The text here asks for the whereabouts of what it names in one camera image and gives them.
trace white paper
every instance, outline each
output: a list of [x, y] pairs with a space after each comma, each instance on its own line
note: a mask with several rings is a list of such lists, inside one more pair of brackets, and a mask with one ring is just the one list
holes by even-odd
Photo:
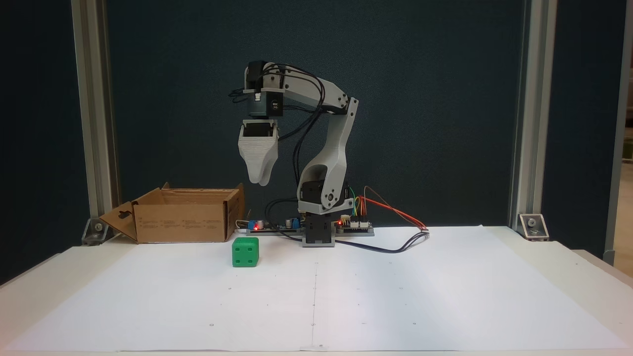
[[[415, 229], [355, 241], [395, 248]], [[139, 245], [8, 350], [544, 350], [626, 348], [482, 227], [432, 229], [396, 255], [260, 238]]]

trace green dice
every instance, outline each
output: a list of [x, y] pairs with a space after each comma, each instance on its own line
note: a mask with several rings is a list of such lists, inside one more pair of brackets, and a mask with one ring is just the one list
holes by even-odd
[[257, 238], [236, 238], [233, 249], [233, 267], [255, 267], [260, 259], [260, 241]]

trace black cable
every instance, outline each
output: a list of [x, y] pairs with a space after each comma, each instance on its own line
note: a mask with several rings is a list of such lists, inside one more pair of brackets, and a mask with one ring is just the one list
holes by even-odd
[[275, 228], [275, 230], [277, 230], [277, 232], [279, 232], [281, 235], [293, 240], [293, 241], [302, 241], [299, 238], [293, 238], [292, 236], [284, 233], [283, 231], [281, 231], [276, 224], [273, 224], [272, 220], [270, 219], [270, 211], [272, 210], [272, 208], [279, 204], [279, 203], [290, 203], [290, 202], [297, 202], [297, 198], [286, 198], [286, 199], [275, 199], [271, 202], [269, 202], [268, 204], [266, 204], [266, 207], [264, 208], [264, 217], [266, 218], [266, 221]]
[[237, 100], [237, 101], [236, 101], [235, 99], [240, 98], [241, 96], [246, 96], [246, 95], [247, 95], [246, 93], [242, 92], [243, 90], [244, 90], [244, 88], [243, 88], [243, 87], [242, 87], [242, 88], [233, 89], [233, 90], [231, 90], [231, 92], [230, 92], [230, 93], [229, 93], [229, 95], [227, 95], [227, 96], [228, 96], [229, 98], [233, 98], [233, 99], [231, 99], [231, 101], [232, 101], [233, 103], [235, 103], [235, 104], [237, 104], [237, 103], [241, 103], [241, 102], [243, 102], [243, 101], [248, 100], [248, 98], [244, 98], [244, 99], [242, 99], [242, 100]]
[[[301, 138], [297, 141], [297, 143], [294, 146], [294, 150], [292, 152], [292, 169], [294, 171], [294, 180], [295, 183], [297, 184], [297, 186], [299, 185], [299, 180], [301, 178], [301, 167], [299, 166], [299, 157], [300, 157], [300, 152], [301, 152], [301, 146], [303, 145], [303, 141], [305, 139], [305, 137], [307, 136], [308, 132], [312, 129], [312, 127], [314, 126], [314, 124], [316, 123], [316, 121], [319, 119], [319, 117], [321, 116], [322, 113], [322, 106], [323, 106], [323, 102], [325, 101], [325, 86], [323, 85], [323, 82], [314, 74], [309, 73], [301, 68], [292, 66], [292, 65], [287, 65], [287, 64], [283, 64], [283, 63], [277, 63], [275, 64], [277, 66], [284, 66], [284, 68], [280, 68], [283, 70], [289, 70], [286, 67], [291, 67], [292, 70], [295, 70], [296, 72], [299, 72], [301, 74], [305, 74], [309, 77], [314, 78], [319, 84], [321, 89], [319, 90], [319, 94], [320, 94], [320, 98], [319, 101], [316, 105], [316, 109], [313, 115], [311, 115], [311, 120], [310, 120], [310, 124], [306, 130], [306, 132], [304, 132], [304, 134], [301, 136]], [[266, 74], [270, 73], [270, 70], [276, 69], [274, 67], [269, 67], [267, 68], [267, 70], [265, 71]], [[306, 78], [302, 78], [302, 77], [297, 77], [297, 76], [293, 76], [293, 75], [288, 75], [286, 73], [274, 73], [274, 75], [286, 75], [288, 77], [295, 77], [295, 78], [299, 78], [299, 79], [303, 79], [303, 80], [307, 80], [308, 82], [311, 82], [313, 85], [316, 86], [316, 84], [312, 81], [312, 80], [308, 80]], [[301, 129], [296, 130], [295, 132], [293, 132], [292, 134], [295, 134], [297, 132], [299, 132]]]
[[[284, 198], [284, 199], [276, 199], [273, 200], [271, 202], [269, 202], [268, 204], [266, 204], [266, 207], [264, 208], [264, 216], [266, 217], [266, 221], [281, 235], [283, 235], [283, 237], [291, 239], [293, 241], [302, 241], [302, 239], [299, 238], [293, 238], [292, 236], [284, 233], [283, 231], [281, 231], [276, 224], [272, 223], [272, 219], [270, 218], [270, 212], [272, 210], [272, 208], [279, 204], [279, 203], [295, 203], [297, 202], [297, 198]], [[397, 248], [395, 250], [390, 250], [387, 248], [382, 248], [382, 247], [376, 247], [376, 246], [370, 246], [370, 245], [365, 245], [362, 243], [355, 243], [352, 241], [343, 241], [343, 240], [336, 240], [336, 243], [340, 243], [342, 245], [348, 245], [348, 246], [353, 246], [353, 247], [358, 247], [358, 248], [362, 248], [364, 250], [369, 250], [369, 251], [374, 251], [374, 252], [380, 252], [380, 253], [401, 253], [404, 252], [408, 249], [410, 249], [413, 244], [416, 243], [416, 241], [418, 241], [420, 238], [424, 238], [427, 239], [430, 236], [430, 233], [426, 230], [422, 230], [420, 232], [416, 232], [411, 238], [409, 238], [400, 248]]]
[[387, 248], [382, 248], [382, 247], [376, 247], [376, 246], [370, 246], [370, 245], [365, 245], [362, 243], [355, 243], [355, 242], [351, 242], [351, 241], [341, 241], [341, 240], [336, 240], [337, 243], [341, 243], [344, 245], [349, 245], [349, 246], [353, 246], [353, 247], [358, 247], [358, 248], [363, 248], [364, 250], [370, 250], [370, 251], [375, 251], [375, 252], [381, 252], [381, 253], [401, 253], [404, 252], [406, 250], [408, 250], [409, 248], [411, 248], [411, 246], [413, 246], [413, 244], [418, 241], [418, 239], [424, 237], [425, 239], [429, 236], [429, 232], [428, 231], [420, 231], [417, 232], [415, 235], [413, 235], [409, 240], [407, 240], [404, 245], [402, 245], [401, 248], [395, 249], [395, 250], [389, 250]]
[[[288, 73], [292, 73], [292, 71], [295, 71], [297, 73], [301, 73], [303, 75], [309, 76], [311, 78], [313, 78], [317, 83], [315, 83], [314, 81], [305, 78], [305, 77], [298, 77], [296, 75], [291, 75]], [[262, 73], [260, 74], [260, 78], [265, 76], [265, 75], [279, 75], [280, 77], [291, 77], [291, 78], [297, 78], [297, 79], [301, 79], [301, 80], [305, 80], [307, 82], [310, 82], [312, 85], [314, 85], [317, 89], [317, 91], [319, 92], [319, 100], [316, 104], [315, 110], [311, 113], [311, 115], [308, 117], [308, 119], [306, 119], [304, 122], [302, 122], [298, 127], [296, 127], [294, 130], [292, 130], [291, 132], [289, 132], [288, 134], [285, 134], [283, 136], [281, 136], [277, 141], [282, 141], [284, 139], [287, 139], [288, 137], [291, 137], [295, 134], [297, 134], [298, 132], [300, 132], [304, 127], [308, 126], [308, 128], [306, 129], [306, 131], [304, 132], [304, 134], [301, 136], [301, 138], [297, 141], [297, 143], [294, 146], [294, 150], [292, 152], [292, 171], [294, 174], [294, 180], [295, 183], [297, 184], [297, 186], [299, 186], [299, 180], [301, 178], [301, 167], [299, 164], [299, 157], [300, 157], [300, 153], [301, 153], [301, 146], [303, 145], [303, 141], [305, 140], [305, 137], [307, 136], [308, 132], [312, 129], [312, 127], [314, 126], [314, 124], [316, 123], [316, 121], [319, 119], [319, 117], [322, 114], [322, 106], [323, 106], [323, 102], [325, 101], [325, 86], [323, 84], [323, 82], [314, 74], [303, 70], [299, 67], [296, 67], [294, 65], [288, 65], [285, 63], [275, 63], [274, 65], [266, 68], [264, 71], [262, 71]], [[240, 103], [242, 101], [245, 101], [246, 99], [242, 99], [242, 100], [238, 100], [236, 101], [235, 99], [245, 95], [243, 92], [244, 88], [240, 88], [240, 89], [235, 89], [233, 90], [230, 94], [229, 97], [233, 98], [232, 101], [234, 103]]]

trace red wire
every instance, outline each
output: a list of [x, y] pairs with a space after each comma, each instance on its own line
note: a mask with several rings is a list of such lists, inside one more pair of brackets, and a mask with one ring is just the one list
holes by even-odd
[[376, 205], [378, 205], [380, 207], [383, 207], [383, 208], [386, 208], [386, 209], [389, 209], [389, 210], [393, 210], [393, 211], [395, 211], [397, 213], [400, 213], [400, 214], [404, 215], [405, 217], [409, 218], [414, 225], [417, 225], [418, 227], [421, 227], [421, 228], [423, 228], [425, 230], [427, 229], [426, 225], [424, 225], [421, 221], [419, 221], [418, 219], [412, 217], [411, 215], [409, 215], [407, 213], [401, 212], [400, 210], [398, 210], [396, 208], [392, 208], [389, 205], [385, 205], [383, 203], [379, 203], [378, 201], [371, 200], [370, 198], [367, 198], [365, 196], [362, 196], [362, 198], [363, 198], [362, 200], [369, 201], [370, 203], [376, 204]]

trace wire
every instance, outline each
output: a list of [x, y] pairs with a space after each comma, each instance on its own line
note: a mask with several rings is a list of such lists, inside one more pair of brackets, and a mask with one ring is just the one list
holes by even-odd
[[359, 204], [360, 204], [360, 195], [354, 198], [354, 215], [358, 215]]
[[402, 245], [402, 247], [396, 248], [395, 250], [390, 250], [388, 248], [382, 248], [382, 247], [365, 245], [365, 244], [362, 244], [362, 243], [355, 243], [355, 242], [352, 242], [352, 241], [336, 240], [336, 242], [340, 243], [340, 244], [343, 244], [343, 245], [349, 245], [349, 246], [353, 246], [353, 247], [363, 248], [364, 250], [370, 250], [370, 251], [374, 251], [374, 252], [401, 253], [401, 252], [404, 252], [404, 251], [408, 250], [409, 248], [411, 248], [413, 246], [413, 244], [416, 241], [418, 241], [418, 239], [424, 238], [423, 241], [425, 241], [428, 238], [429, 235], [430, 234], [429, 234], [428, 231], [420, 231], [420, 232], [416, 233], [415, 235], [413, 235], [410, 239], [408, 239], [404, 243], [404, 245]]
[[[296, 75], [290, 75], [289, 73], [291, 73], [293, 70], [297, 73], [311, 77], [314, 80], [311, 80], [306, 77], [298, 77]], [[317, 101], [317, 104], [314, 110], [303, 108], [301, 106], [294, 106], [294, 105], [287, 106], [287, 110], [299, 110], [306, 113], [310, 113], [311, 115], [304, 122], [299, 124], [299, 126], [297, 126], [294, 130], [290, 131], [289, 133], [277, 139], [277, 141], [283, 141], [284, 139], [287, 139], [288, 137], [291, 137], [301, 132], [301, 130], [303, 130], [306, 126], [308, 127], [306, 131], [303, 133], [303, 135], [301, 136], [301, 138], [299, 138], [299, 140], [294, 146], [294, 150], [292, 151], [292, 171], [293, 171], [295, 183], [297, 186], [299, 186], [299, 180], [301, 178], [301, 167], [299, 165], [301, 146], [303, 145], [303, 141], [305, 140], [305, 137], [307, 136], [308, 132], [312, 129], [316, 121], [319, 119], [319, 117], [323, 113], [322, 106], [323, 106], [323, 102], [325, 101], [325, 86], [323, 82], [316, 75], [306, 70], [303, 70], [299, 67], [296, 67], [294, 65], [288, 65], [285, 63], [275, 63], [272, 66], [266, 68], [260, 74], [260, 78], [264, 77], [265, 75], [279, 75], [280, 77], [290, 77], [290, 78], [305, 80], [311, 83], [312, 85], [314, 85], [317, 91], [319, 92], [319, 100]], [[240, 98], [241, 96], [247, 95], [242, 92], [243, 90], [244, 88], [238, 88], [231, 91], [231, 93], [229, 94], [229, 97], [232, 98], [233, 103], [241, 103], [248, 99], [248, 98], [245, 98], [241, 100], [236, 100], [237, 98]]]
[[244, 99], [242, 99], [242, 100], [238, 100], [238, 101], [235, 101], [235, 99], [240, 98], [240, 97], [242, 97], [242, 96], [246, 96], [246, 95], [248, 95], [248, 94], [246, 94], [245, 92], [243, 92], [243, 90], [244, 90], [244, 87], [237, 88], [237, 89], [233, 89], [233, 90], [231, 90], [231, 92], [230, 92], [230, 93], [229, 93], [229, 95], [227, 95], [227, 96], [228, 96], [229, 98], [233, 98], [233, 99], [231, 99], [231, 101], [232, 101], [233, 103], [235, 103], [235, 104], [237, 104], [237, 103], [241, 103], [241, 102], [243, 102], [243, 101], [248, 100], [248, 98], [244, 98]]
[[353, 198], [353, 200], [352, 200], [352, 202], [353, 202], [353, 204], [352, 204], [352, 216], [355, 216], [356, 215], [356, 203], [355, 203], [355, 201], [356, 201], [356, 194], [354, 193], [354, 189], [352, 189], [352, 187], [348, 186], [348, 189], [349, 189], [349, 192], [352, 193], [352, 198]]
[[[406, 217], [404, 217], [404, 215], [406, 215], [409, 219], [412, 219], [412, 220], [414, 220], [417, 224], [419, 224], [419, 226], [420, 226], [421, 228], [423, 228], [423, 229], [426, 229], [426, 228], [427, 228], [427, 227], [426, 227], [426, 225], [424, 225], [424, 224], [423, 224], [421, 221], [419, 221], [418, 219], [416, 219], [416, 218], [412, 217], [411, 215], [407, 215], [407, 214], [405, 214], [405, 213], [401, 212], [400, 210], [395, 209], [394, 207], [392, 207], [391, 205], [389, 205], [389, 203], [388, 203], [388, 202], [387, 202], [387, 201], [386, 201], [383, 197], [381, 197], [381, 196], [380, 196], [380, 194], [376, 193], [376, 191], [375, 191], [375, 190], [373, 190], [373, 189], [372, 189], [372, 187], [370, 187], [370, 186], [365, 186], [365, 188], [364, 188], [363, 190], [364, 190], [364, 191], [367, 191], [367, 189], [369, 189], [369, 190], [370, 190], [373, 194], [376, 194], [376, 196], [377, 196], [378, 198], [380, 198], [380, 200], [382, 200], [382, 201], [385, 203], [385, 205], [386, 205], [386, 206], [385, 206], [385, 205], [383, 205], [383, 204], [381, 204], [381, 203], [379, 203], [378, 201], [373, 201], [373, 200], [372, 200], [372, 203], [374, 203], [374, 204], [376, 204], [376, 205], [380, 205], [380, 206], [382, 206], [382, 207], [384, 207], [384, 208], [388, 208], [388, 209], [393, 210], [396, 214], [400, 215], [400, 217], [401, 217], [401, 218], [403, 218], [403, 219], [405, 219], [405, 220], [407, 220], [407, 218], [406, 218]], [[363, 199], [364, 199], [366, 202], [367, 202], [367, 200], [368, 200], [368, 199], [367, 199], [367, 196], [364, 196], [364, 197], [363, 197]]]
[[270, 219], [270, 211], [272, 210], [272, 208], [279, 204], [279, 203], [291, 203], [291, 202], [297, 202], [297, 198], [286, 198], [286, 199], [276, 199], [273, 200], [271, 202], [269, 202], [268, 204], [266, 204], [266, 207], [264, 208], [264, 216], [266, 217], [266, 221], [268, 221], [268, 223], [275, 229], [277, 230], [277, 232], [279, 232], [281, 235], [283, 235], [286, 238], [289, 238], [293, 241], [302, 241], [299, 238], [293, 238], [292, 236], [284, 233], [283, 231], [281, 231], [279, 229], [279, 227], [277, 227], [276, 224], [272, 223], [272, 220]]
[[[274, 73], [274, 75], [283, 75], [285, 77], [294, 77], [294, 78], [306, 80], [306, 81], [312, 83], [317, 88], [317, 90], [319, 91], [319, 94], [320, 94], [320, 98], [318, 100], [318, 103], [316, 104], [315, 112], [312, 115], [310, 115], [311, 120], [309, 121], [308, 128], [303, 133], [301, 138], [299, 138], [299, 140], [295, 144], [294, 150], [292, 152], [292, 169], [294, 171], [294, 180], [295, 180], [295, 183], [297, 184], [297, 186], [299, 186], [299, 180], [301, 178], [301, 167], [299, 166], [299, 157], [300, 157], [300, 154], [301, 154], [301, 145], [303, 144], [303, 141], [304, 141], [306, 135], [308, 134], [308, 132], [312, 129], [312, 127], [314, 126], [314, 124], [316, 123], [318, 118], [321, 116], [321, 113], [322, 113], [321, 109], [322, 109], [322, 106], [323, 106], [323, 102], [325, 101], [325, 86], [323, 85], [323, 82], [316, 75], [314, 75], [314, 74], [312, 74], [312, 73], [310, 73], [310, 72], [308, 72], [306, 70], [303, 70], [303, 69], [301, 69], [299, 67], [296, 67], [296, 66], [293, 66], [293, 65], [288, 65], [288, 64], [285, 64], [285, 63], [276, 63], [276, 64], [268, 67], [262, 73], [262, 75], [270, 74], [270, 71], [273, 70], [273, 69], [279, 69], [279, 71], [288, 70], [290, 72], [289, 68], [291, 68], [292, 70], [294, 70], [294, 71], [296, 71], [298, 73], [301, 73], [301, 74], [304, 74], [304, 75], [307, 75], [309, 77], [314, 78], [319, 83], [319, 86], [320, 86], [320, 88], [319, 88], [319, 86], [317, 86], [312, 80], [304, 78], [304, 77], [297, 77], [295, 75], [289, 75], [287, 73], [281, 73], [281, 72]], [[300, 130], [301, 129], [295, 130], [292, 134], [295, 134], [295, 133], [299, 132]]]
[[[364, 195], [364, 192], [367, 191], [367, 189], [369, 189], [371, 192], [376, 194], [384, 202], [384, 204], [379, 203], [378, 201], [374, 201], [374, 200], [368, 199]], [[415, 244], [416, 241], [418, 241], [420, 238], [423, 238], [422, 241], [424, 242], [430, 236], [429, 230], [427, 229], [427, 227], [421, 221], [419, 221], [418, 219], [412, 217], [411, 215], [403, 213], [400, 210], [395, 209], [394, 207], [392, 207], [385, 199], [383, 199], [383, 197], [381, 197], [378, 193], [376, 193], [371, 187], [365, 186], [363, 188], [363, 196], [361, 197], [360, 201], [361, 201], [361, 204], [362, 204], [362, 202], [364, 202], [366, 204], [367, 201], [370, 201], [371, 203], [374, 203], [374, 204], [376, 204], [378, 206], [381, 206], [381, 207], [384, 207], [384, 208], [392, 210], [393, 212], [398, 214], [401, 218], [403, 218], [405, 221], [410, 222], [415, 227], [420, 229], [420, 232], [417, 232], [416, 234], [414, 234], [400, 248], [397, 248], [395, 250], [390, 250], [390, 249], [387, 249], [387, 248], [365, 245], [365, 244], [362, 244], [362, 243], [355, 243], [355, 242], [351, 242], [351, 241], [338, 240], [336, 242], [342, 243], [344, 245], [349, 245], [349, 246], [353, 246], [353, 247], [363, 248], [365, 250], [376, 251], [376, 252], [381, 252], [381, 253], [401, 253], [401, 252], [404, 252], [404, 251], [408, 250], [409, 248], [411, 248], [413, 246], [413, 244]], [[367, 206], [366, 205], [365, 205], [364, 209], [365, 209], [365, 213], [367, 213]]]
[[235, 221], [235, 227], [238, 229], [241, 229], [241, 227], [239, 226], [238, 222], [241, 222], [242, 224], [248, 224], [248, 220], [236, 220]]
[[410, 221], [415, 222], [416, 224], [419, 224], [419, 225], [420, 225], [420, 227], [424, 227], [424, 228], [426, 228], [426, 225], [424, 225], [421, 221], [419, 221], [418, 219], [416, 219], [416, 218], [412, 217], [411, 215], [408, 215], [407, 213], [403, 213], [402, 211], [400, 211], [400, 210], [398, 210], [398, 209], [396, 209], [396, 208], [390, 207], [389, 205], [384, 205], [384, 204], [382, 204], [382, 203], [379, 203], [378, 201], [371, 200], [371, 199], [369, 199], [369, 198], [365, 198], [365, 197], [363, 197], [363, 199], [366, 199], [366, 200], [367, 200], [367, 201], [369, 201], [370, 203], [376, 204], [376, 205], [378, 205], [379, 207], [383, 207], [383, 208], [390, 209], [390, 210], [392, 210], [392, 211], [396, 212], [396, 213], [397, 213], [398, 215], [400, 215], [401, 217], [402, 217], [402, 215], [404, 215], [404, 216], [405, 216], [407, 219], [409, 219]]

